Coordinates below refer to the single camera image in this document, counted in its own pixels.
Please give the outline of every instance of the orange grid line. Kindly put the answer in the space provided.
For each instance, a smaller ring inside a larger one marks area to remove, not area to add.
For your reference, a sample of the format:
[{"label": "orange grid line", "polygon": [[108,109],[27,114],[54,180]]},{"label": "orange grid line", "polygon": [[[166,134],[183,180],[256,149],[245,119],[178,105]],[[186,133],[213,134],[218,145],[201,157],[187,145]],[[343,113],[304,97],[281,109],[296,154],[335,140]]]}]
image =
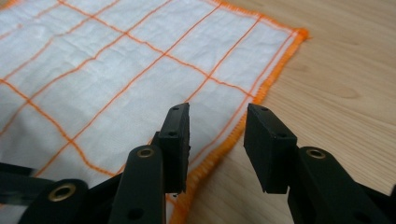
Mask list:
[{"label": "orange grid line", "polygon": [[[116,0],[114,1],[112,4],[102,8],[100,11],[98,11],[97,13],[102,13],[104,10],[109,9],[110,7],[113,7],[115,4],[117,4],[120,0]],[[85,20],[81,21],[78,25],[76,25],[75,27],[73,27],[72,29],[70,29],[69,31],[67,31],[66,33],[63,33],[62,35],[66,35],[66,34],[70,34],[73,31],[75,31],[78,27],[80,27],[83,23],[85,23],[87,20],[89,20],[90,18],[86,18]],[[26,61],[25,63],[23,63],[22,65],[20,65],[16,70],[12,71],[10,74],[8,74],[4,80],[7,80],[9,77],[13,76],[14,74],[16,74],[18,72],[18,70],[21,70],[25,65],[27,65],[28,63],[32,62],[35,58],[37,58],[42,52],[44,52],[44,50],[50,45],[50,43],[52,43],[54,37],[52,37],[47,44],[44,46],[44,48],[42,48],[33,58],[29,59],[28,61]],[[69,72],[66,72],[62,75],[60,75],[59,77],[56,77],[55,79],[53,79],[50,83],[47,83],[47,85],[45,85],[44,87],[42,87],[39,91],[37,91],[36,93],[34,93],[30,100],[33,100],[37,97],[38,94],[40,94],[42,91],[44,91],[48,86],[50,86],[52,83],[54,83],[55,81],[57,81],[58,79],[67,76],[70,73],[73,73],[77,71],[77,69],[72,69]],[[14,121],[14,119],[18,116],[18,114],[23,110],[23,108],[27,105],[27,103],[25,102],[23,105],[21,105],[17,111],[13,114],[13,116],[11,117],[11,119],[6,123],[6,125],[3,127],[2,131],[0,132],[0,137],[3,133],[5,133],[7,131],[7,129],[9,128],[9,126],[12,124],[12,122]]]},{"label": "orange grid line", "polygon": [[[88,59],[88,60],[86,60],[86,61],[84,61],[82,64],[80,64],[76,69],[74,69],[75,71],[77,71],[78,69],[80,69],[84,64],[86,64],[88,61],[91,61],[91,60],[95,60],[98,56],[99,56],[99,54],[101,53],[101,52],[103,52],[105,49],[108,49],[111,45],[114,45],[117,41],[119,41],[123,36],[125,36],[128,32],[130,32],[131,30],[133,30],[138,24],[141,24],[143,21],[145,21],[150,15],[152,15],[153,13],[155,13],[156,11],[158,11],[160,8],[162,8],[162,7],[164,7],[164,6],[166,6],[168,3],[170,3],[172,0],[168,0],[168,1],[166,1],[165,3],[163,3],[162,5],[160,5],[160,6],[158,6],[158,7],[156,7],[155,9],[153,9],[152,11],[150,11],[150,13],[149,14],[147,14],[144,18],[142,18],[137,24],[135,24],[133,27],[131,27],[130,29],[128,29],[126,32],[124,32],[122,35],[120,35],[118,38],[116,38],[112,43],[110,43],[110,44],[108,44],[108,45],[106,45],[104,48],[102,48],[101,50],[99,50],[98,51],[98,53],[93,57],[93,58],[90,58],[90,59]],[[57,77],[57,78],[55,78],[51,83],[49,83],[48,85],[46,85],[45,87],[43,87],[43,88],[47,88],[49,85],[51,85],[52,83],[54,83],[55,81],[57,81],[57,80],[59,80],[60,78],[62,78],[62,77],[65,77],[65,76],[67,76],[67,75],[69,75],[70,73],[68,72],[68,73],[65,73],[65,74],[63,74],[63,75],[61,75],[61,76],[59,76],[59,77]],[[105,107],[104,108],[102,108],[94,117],[93,117],[93,119],[83,128],[83,129],[81,129],[74,137],[73,137],[73,139],[72,139],[72,141],[70,142],[68,142],[65,146],[63,146],[63,147],[61,147],[58,151],[57,151],[57,153],[55,154],[55,155],[53,155],[52,157],[51,157],[51,159],[47,162],[47,164],[43,167],[43,168],[41,168],[38,172],[37,172],[37,174],[36,175],[41,175],[54,161],[55,161],[55,159],[62,153],[62,151],[67,147],[67,145],[68,144],[73,144],[74,142],[74,140],[76,139],[76,138],[78,138],[89,126],[91,126],[91,124],[96,120],[96,118],[121,94],[122,92],[119,92],[110,102],[108,102],[106,105],[105,105]]]},{"label": "orange grid line", "polygon": [[[259,76],[256,78],[255,82],[253,83],[252,87],[250,88],[249,93],[251,94],[255,88],[255,86],[258,84],[260,78],[267,72],[268,68],[270,65],[274,62],[275,58],[279,55],[280,51],[285,47],[286,43],[291,39],[291,37],[294,35],[294,32],[292,32],[288,38],[285,39],[285,41],[282,43],[280,48],[277,50],[276,54],[274,54],[273,58],[271,61],[265,66],[265,68],[262,70],[262,72],[259,74]],[[212,146],[216,141],[219,140],[219,138],[224,134],[224,132],[227,130],[227,128],[231,125],[233,120],[235,119],[236,115],[239,113],[239,111],[242,109],[243,105],[245,104],[246,100],[248,99],[248,96],[245,97],[244,101],[241,103],[240,106],[236,109],[235,113],[233,113],[233,116],[228,120],[226,125],[223,127],[223,129],[219,132],[219,134],[206,146],[204,146],[198,154],[190,161],[189,166],[192,165],[204,151],[206,151],[210,146]]]},{"label": "orange grid line", "polygon": [[[113,25],[108,24],[107,22],[105,22],[105,21],[103,21],[103,20],[101,20],[101,19],[99,19],[99,18],[97,18],[97,17],[93,17],[93,16],[90,15],[89,13],[87,13],[87,12],[85,12],[85,11],[79,9],[79,8],[76,9],[76,10],[77,10],[79,13],[81,13],[81,14],[83,14],[83,15],[85,15],[85,16],[92,17],[94,20],[97,20],[97,21],[101,22],[103,25],[105,25],[105,26],[107,26],[107,27],[113,29],[114,31],[117,31],[117,32],[122,33],[122,34],[125,33],[125,32],[122,31],[121,29],[119,29],[119,28],[117,28],[117,27],[115,27],[115,26],[113,26]],[[127,34],[127,36],[130,37],[132,40],[134,40],[135,42],[137,42],[137,43],[139,43],[139,44],[145,44],[145,45],[147,45],[148,47],[150,47],[152,50],[157,51],[157,52],[159,52],[159,53],[161,53],[161,54],[164,54],[166,57],[168,57],[168,58],[170,58],[170,59],[172,59],[172,60],[174,60],[174,61],[176,61],[176,62],[178,62],[178,63],[181,63],[181,64],[183,64],[183,65],[185,65],[185,66],[188,66],[188,67],[194,69],[195,71],[197,71],[197,72],[201,73],[202,75],[204,75],[205,77],[207,77],[207,78],[209,78],[209,79],[211,79],[211,80],[213,80],[213,81],[219,83],[220,85],[225,85],[225,86],[228,86],[228,87],[231,87],[231,88],[236,88],[236,89],[240,90],[241,92],[243,92],[244,94],[249,95],[249,93],[248,93],[247,91],[245,91],[244,89],[242,89],[241,87],[235,86],[235,85],[232,85],[232,84],[229,84],[229,83],[224,82],[224,81],[220,81],[220,80],[216,79],[215,77],[210,76],[207,72],[205,72],[204,70],[200,69],[199,67],[197,67],[197,66],[195,66],[195,65],[193,65],[193,64],[190,64],[190,63],[183,62],[183,61],[181,61],[179,58],[177,58],[177,57],[171,55],[170,53],[164,52],[163,50],[154,47],[153,45],[151,45],[151,44],[150,44],[149,42],[147,42],[147,41],[142,41],[142,40],[136,38],[135,36],[132,36],[132,35],[129,34],[129,33]]]},{"label": "orange grid line", "polygon": [[[35,20],[35,19],[40,18],[42,15],[44,15],[44,14],[50,12],[51,10],[55,9],[56,7],[58,7],[58,6],[60,6],[60,5],[61,5],[61,4],[56,3],[56,4],[53,5],[52,7],[48,7],[48,8],[46,8],[46,9],[40,11],[39,13],[37,13],[37,15],[33,16],[32,19]],[[4,34],[0,35],[0,40],[3,39],[3,38],[5,38],[5,37],[7,37],[7,36],[9,36],[9,35],[12,34],[13,32],[15,32],[15,31],[21,29],[22,27],[23,27],[23,24],[20,24],[20,23],[19,23],[15,29],[12,29],[12,30],[10,30],[10,31],[8,31],[8,32],[5,32]]]},{"label": "orange grid line", "polygon": [[188,102],[192,97],[194,97],[201,89],[202,87],[206,84],[206,82],[209,80],[210,77],[213,76],[213,74],[216,72],[216,70],[219,68],[219,66],[224,62],[224,60],[228,57],[228,55],[231,54],[231,52],[236,48],[236,46],[239,45],[239,43],[253,30],[253,28],[257,25],[257,23],[260,21],[260,17],[254,22],[254,24],[236,41],[235,44],[226,52],[226,54],[217,62],[215,67],[212,69],[212,71],[209,73],[209,77],[206,77],[206,79],[201,83],[201,85],[184,101]]},{"label": "orange grid line", "polygon": [[[99,10],[98,12],[96,12],[94,15],[97,15],[97,14],[100,14],[100,13],[102,13],[103,11],[105,11],[105,10],[107,10],[107,9],[109,9],[109,8],[111,8],[111,7],[113,7],[113,6],[115,6],[115,4],[117,4],[118,2],[119,2],[120,0],[116,0],[116,1],[114,1],[114,2],[112,2],[111,4],[109,4],[109,5],[107,5],[106,7],[104,7],[104,8],[102,8],[101,10]],[[68,32],[66,32],[66,33],[64,33],[64,35],[66,35],[66,34],[70,34],[70,33],[72,33],[74,30],[76,30],[79,26],[81,26],[85,21],[87,21],[89,18],[86,18],[85,20],[83,20],[83,21],[81,21],[78,25],[76,25],[75,27],[73,27],[71,30],[69,30]],[[8,127],[11,125],[11,123],[12,123],[12,121],[18,116],[18,114],[21,112],[21,110],[26,106],[26,105],[28,105],[29,104],[29,102],[31,102],[40,92],[42,92],[44,89],[46,89],[47,87],[49,86],[49,84],[47,84],[46,86],[44,86],[42,89],[40,89],[40,91],[38,91],[38,92],[36,92],[30,99],[28,99],[28,101],[26,101],[23,105],[21,105],[19,108],[18,108],[18,110],[17,110],[17,112],[11,117],[11,120],[6,124],[6,126],[4,127],[4,129],[2,130],[2,132],[0,132],[0,136],[8,129]],[[96,171],[98,171],[99,173],[102,173],[102,174],[106,174],[106,175],[114,175],[113,173],[111,173],[111,172],[109,172],[109,171],[106,171],[105,169],[103,169],[103,168],[100,168],[100,167],[97,167],[97,166],[95,166],[95,165],[92,165],[87,159],[86,159],[86,157],[85,157],[85,155],[84,155],[84,153],[82,152],[82,150],[80,149],[80,147],[72,140],[72,139],[70,139],[70,138],[66,138],[65,137],[65,139],[68,141],[68,143],[70,143],[70,144],[72,144],[72,146],[74,146],[75,148],[76,148],[76,150],[78,151],[78,154],[80,155],[80,157],[82,158],[82,160],[90,167],[90,168],[92,168],[93,170],[96,170]],[[66,147],[68,146],[68,144],[66,144],[65,146],[63,146],[55,155],[59,155],[59,153],[60,152],[62,152]],[[50,162],[48,162],[46,165],[45,165],[45,167],[48,167],[50,165]]]},{"label": "orange grid line", "polygon": [[41,48],[32,58],[30,58],[29,60],[27,60],[26,62],[22,63],[20,66],[18,66],[16,69],[14,69],[12,72],[10,72],[8,75],[6,75],[4,77],[4,80],[8,80],[10,77],[14,76],[16,73],[18,73],[24,66],[26,66],[27,64],[31,63],[32,61],[34,61],[38,56],[40,56],[44,50],[46,50],[50,44],[52,43],[53,39],[57,38],[57,37],[61,37],[64,35],[69,35],[72,32],[74,32],[75,30],[77,30],[77,28],[79,28],[80,26],[82,26],[85,22],[87,22],[88,20],[90,20],[91,18],[93,18],[94,16],[99,15],[100,13],[104,12],[105,10],[114,7],[120,0],[116,0],[114,2],[112,2],[111,4],[103,7],[101,10],[97,11],[95,14],[93,15],[89,15],[87,18],[85,18],[84,20],[82,20],[81,22],[79,22],[76,26],[72,27],[69,31],[59,34],[59,35],[55,35],[53,37],[51,37],[49,39],[49,41],[44,45],[43,48]]},{"label": "orange grid line", "polygon": [[[207,17],[209,17],[213,12],[215,12],[218,8],[220,7],[220,5],[216,8],[214,8],[211,12],[209,12],[208,14],[206,14],[204,17],[202,17],[198,22],[196,22],[189,30],[186,31],[186,33],[184,33],[184,35],[182,35],[165,53],[169,52],[170,50],[172,50],[187,34],[189,34],[199,23],[201,23],[204,19],[206,19]],[[157,63],[162,57],[164,57],[165,53],[163,55],[161,55],[159,58],[157,58],[156,60],[154,60],[154,62],[152,62],[149,66],[147,66],[143,71],[141,71],[138,75],[136,75],[132,80],[130,80],[128,82],[128,84],[126,86],[124,86],[101,110],[99,110],[99,112],[90,120],[90,122],[87,123],[87,125],[85,125],[84,128],[82,128],[78,134],[76,134],[76,136],[73,139],[76,139],[77,137],[79,137],[83,132],[85,132],[86,129],[88,129],[93,122],[114,102],[116,101],[124,92],[126,92],[129,87],[136,81],[138,80],[140,77],[142,77],[144,74],[146,74],[146,72],[155,64]]]},{"label": "orange grid line", "polygon": [[84,163],[85,163],[87,166],[89,166],[90,168],[92,168],[93,170],[95,170],[95,171],[97,171],[97,172],[99,172],[99,173],[102,173],[102,174],[105,174],[105,175],[110,175],[110,176],[114,175],[113,173],[111,173],[111,172],[109,172],[109,171],[107,171],[107,170],[105,170],[105,169],[102,169],[102,168],[100,168],[100,167],[98,167],[98,166],[95,166],[95,165],[91,164],[91,163],[87,160],[87,158],[86,158],[84,152],[81,150],[81,148],[79,148],[79,146],[77,146],[74,142],[71,142],[70,137],[67,135],[67,133],[64,131],[64,129],[61,127],[61,125],[60,125],[55,119],[53,119],[50,115],[48,115],[47,113],[45,113],[38,105],[35,105],[26,95],[24,95],[22,92],[18,91],[17,88],[15,88],[15,87],[14,87],[13,85],[11,85],[9,82],[7,82],[7,81],[5,81],[5,80],[3,80],[3,79],[0,79],[0,83],[5,84],[5,85],[8,86],[10,89],[12,89],[12,90],[13,90],[15,93],[17,93],[21,98],[23,98],[26,102],[28,102],[28,104],[29,104],[36,112],[38,112],[41,116],[43,116],[44,118],[46,118],[50,123],[52,123],[52,124],[56,127],[56,129],[59,131],[59,133],[61,133],[62,137],[65,138],[69,143],[71,143],[71,144],[76,148],[76,150],[78,151],[78,155],[82,158],[82,160],[84,161]]}]

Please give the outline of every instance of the wooden table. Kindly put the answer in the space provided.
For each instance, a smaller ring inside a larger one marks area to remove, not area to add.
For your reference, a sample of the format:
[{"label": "wooden table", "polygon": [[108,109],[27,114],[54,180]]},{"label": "wooden table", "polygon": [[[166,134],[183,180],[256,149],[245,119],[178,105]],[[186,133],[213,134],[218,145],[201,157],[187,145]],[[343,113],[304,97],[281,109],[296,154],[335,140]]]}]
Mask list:
[{"label": "wooden table", "polygon": [[[396,2],[229,2],[310,31],[263,105],[300,147],[328,150],[356,181],[389,194],[396,184]],[[242,142],[198,190],[189,224],[292,223],[287,196],[262,193]]]}]

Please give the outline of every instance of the orange stitched edge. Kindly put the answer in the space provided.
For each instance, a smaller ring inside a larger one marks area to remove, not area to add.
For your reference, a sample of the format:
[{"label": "orange stitched edge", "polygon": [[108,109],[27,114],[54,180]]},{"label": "orange stitched edge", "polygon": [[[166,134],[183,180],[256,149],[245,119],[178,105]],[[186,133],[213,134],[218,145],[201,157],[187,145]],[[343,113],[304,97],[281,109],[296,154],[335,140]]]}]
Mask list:
[{"label": "orange stitched edge", "polygon": [[[262,72],[257,76],[256,80],[254,81],[252,87],[250,88],[249,93],[251,93],[254,88],[256,87],[256,85],[258,84],[260,78],[262,78],[262,76],[267,72],[267,70],[269,69],[269,67],[273,64],[274,59],[278,56],[278,54],[280,53],[280,51],[283,49],[283,47],[285,46],[285,44],[290,40],[290,38],[292,38],[294,33],[291,33],[282,43],[282,45],[279,47],[279,49],[276,51],[276,53],[274,54],[274,56],[272,57],[271,61],[264,67],[264,69],[262,70]],[[198,154],[191,159],[191,162],[189,165],[192,165],[193,163],[195,163],[195,161],[200,157],[200,155],[207,150],[210,146],[212,146],[214,143],[216,143],[217,140],[219,140],[219,138],[223,135],[223,133],[228,129],[228,127],[231,125],[231,123],[233,122],[233,119],[237,116],[237,114],[239,113],[239,111],[242,109],[242,106],[245,104],[245,101],[248,99],[248,97],[246,96],[245,99],[243,100],[242,104],[240,104],[238,106],[238,108],[236,109],[236,111],[233,113],[233,116],[228,120],[228,122],[226,123],[226,125],[222,128],[222,130],[219,132],[219,134],[206,146],[204,146],[203,148],[201,148],[201,150],[198,152]]]},{"label": "orange stitched edge", "polygon": [[[211,0],[213,2],[222,2],[220,0]],[[245,10],[241,7],[236,7],[228,3],[223,3],[224,6],[228,7],[232,11],[239,11],[242,13],[247,13],[249,15],[253,16],[260,16],[264,17],[268,21],[273,22],[274,24],[280,26],[280,27],[285,27],[288,29],[288,26],[282,25],[278,23],[277,21],[274,21],[273,19],[270,19],[261,13],[258,12],[252,12]],[[284,52],[283,56],[281,59],[278,61],[277,65],[275,66],[274,70],[272,71],[271,75],[265,79],[265,81],[262,83],[262,85],[259,88],[259,91],[254,97],[252,103],[253,104],[259,104],[262,102],[264,97],[266,96],[269,88],[271,85],[276,81],[278,78],[281,70],[285,66],[286,62],[290,59],[290,57],[295,53],[297,48],[300,46],[300,44],[307,39],[308,37],[308,31],[305,29],[291,29],[295,33],[297,33],[297,36],[294,38],[293,43],[288,47],[288,49]],[[221,143],[220,146],[218,146],[216,149],[214,149],[205,159],[204,161],[201,162],[201,164],[195,168],[193,171],[191,171],[188,175],[187,178],[187,192],[188,194],[181,194],[177,197],[177,203],[174,207],[174,211],[172,213],[172,216],[170,218],[170,223],[171,224],[178,224],[178,223],[185,223],[187,219],[187,214],[188,211],[190,210],[191,203],[193,196],[198,189],[198,185],[200,184],[201,180],[206,178],[207,175],[215,168],[219,160],[227,153],[229,152],[233,146],[236,144],[240,136],[242,135],[244,129],[245,129],[245,122],[247,118],[247,113],[243,115],[243,117],[240,119],[238,124],[233,128],[230,136]]]},{"label": "orange stitched edge", "polygon": [[216,63],[215,67],[210,72],[209,77],[205,78],[205,80],[201,83],[201,85],[184,101],[185,103],[188,102],[192,97],[194,97],[202,89],[202,87],[213,76],[213,74],[216,72],[216,70],[222,64],[222,62],[224,62],[224,60],[228,57],[228,55],[230,55],[230,53],[235,49],[235,47],[238,46],[239,43],[253,30],[253,28],[257,25],[257,23],[259,21],[260,21],[260,18],[258,18],[256,20],[256,22],[254,22],[254,24],[251,25],[250,28],[233,44],[233,46],[227,50],[227,52],[224,54],[224,56]]},{"label": "orange stitched edge", "polygon": [[249,15],[251,17],[262,17],[266,21],[271,22],[272,24],[276,25],[279,28],[286,28],[288,30],[294,30],[294,28],[289,27],[286,24],[280,23],[280,22],[278,22],[278,21],[276,21],[276,20],[274,20],[274,19],[272,19],[272,18],[270,18],[270,17],[268,17],[268,16],[266,16],[266,15],[264,15],[264,14],[258,12],[258,11],[247,10],[247,9],[242,8],[242,7],[238,7],[238,6],[235,6],[235,5],[231,4],[231,3],[225,2],[223,0],[204,0],[204,1],[206,1],[209,4],[211,2],[222,3],[222,5],[224,7],[227,7],[228,9],[230,9],[233,12],[240,12],[240,13]]}]

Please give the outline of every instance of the brass screw hole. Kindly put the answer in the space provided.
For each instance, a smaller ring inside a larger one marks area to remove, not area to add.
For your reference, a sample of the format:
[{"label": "brass screw hole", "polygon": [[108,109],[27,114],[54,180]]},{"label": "brass screw hole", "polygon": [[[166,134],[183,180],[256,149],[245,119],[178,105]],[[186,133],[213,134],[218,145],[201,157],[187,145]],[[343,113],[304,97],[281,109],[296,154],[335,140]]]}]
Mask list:
[{"label": "brass screw hole", "polygon": [[71,197],[75,192],[76,185],[71,183],[65,183],[50,192],[49,200],[57,203]]}]

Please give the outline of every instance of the wood grain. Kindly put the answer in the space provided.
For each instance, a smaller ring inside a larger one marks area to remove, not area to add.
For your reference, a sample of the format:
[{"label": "wood grain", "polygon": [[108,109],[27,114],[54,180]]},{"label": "wood grain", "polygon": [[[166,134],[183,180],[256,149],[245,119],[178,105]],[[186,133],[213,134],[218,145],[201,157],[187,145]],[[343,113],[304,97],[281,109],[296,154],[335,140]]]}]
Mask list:
[{"label": "wood grain", "polygon": [[[389,194],[396,184],[396,2],[228,2],[310,31],[263,105],[300,147],[330,151],[356,181]],[[292,219],[286,195],[261,192],[241,139],[198,190],[188,223]]]}]

